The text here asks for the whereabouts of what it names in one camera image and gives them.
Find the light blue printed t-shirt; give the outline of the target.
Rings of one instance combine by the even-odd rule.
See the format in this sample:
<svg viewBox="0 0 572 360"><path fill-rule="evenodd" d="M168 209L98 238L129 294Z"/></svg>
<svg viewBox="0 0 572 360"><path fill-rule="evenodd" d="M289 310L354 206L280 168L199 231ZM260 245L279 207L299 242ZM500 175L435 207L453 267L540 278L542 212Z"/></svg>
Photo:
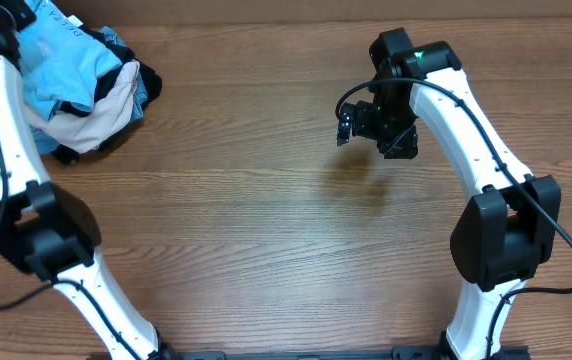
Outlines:
<svg viewBox="0 0 572 360"><path fill-rule="evenodd" d="M24 100L50 119L64 102L90 111L98 79L121 60L48 0L26 0L36 20L18 33Z"/></svg>

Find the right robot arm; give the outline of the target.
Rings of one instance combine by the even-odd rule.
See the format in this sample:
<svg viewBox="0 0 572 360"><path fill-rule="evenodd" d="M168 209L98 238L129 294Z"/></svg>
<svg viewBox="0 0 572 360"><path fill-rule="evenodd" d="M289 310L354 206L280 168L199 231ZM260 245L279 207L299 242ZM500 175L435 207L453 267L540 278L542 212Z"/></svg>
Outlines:
<svg viewBox="0 0 572 360"><path fill-rule="evenodd" d="M505 294L525 287L550 259L561 189L537 178L504 144L478 105L450 45L414 46L402 28L369 48L370 102L336 106L337 143L375 141L387 159L418 153L416 119L437 139L463 188L466 207L450 251L463 282L455 316L436 347L397 347L395 359L527 359L527 347L501 344L511 309Z"/></svg>

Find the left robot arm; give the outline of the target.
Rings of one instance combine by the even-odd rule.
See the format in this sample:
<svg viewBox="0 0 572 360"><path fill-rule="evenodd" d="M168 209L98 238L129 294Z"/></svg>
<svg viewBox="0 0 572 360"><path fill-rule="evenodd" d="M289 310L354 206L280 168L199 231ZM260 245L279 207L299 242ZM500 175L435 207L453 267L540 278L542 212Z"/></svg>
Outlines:
<svg viewBox="0 0 572 360"><path fill-rule="evenodd" d="M172 359L158 330L130 303L106 264L90 208L51 181L29 132L18 31L36 19L21 1L0 1L0 255L54 289L86 319L111 359Z"/></svg>

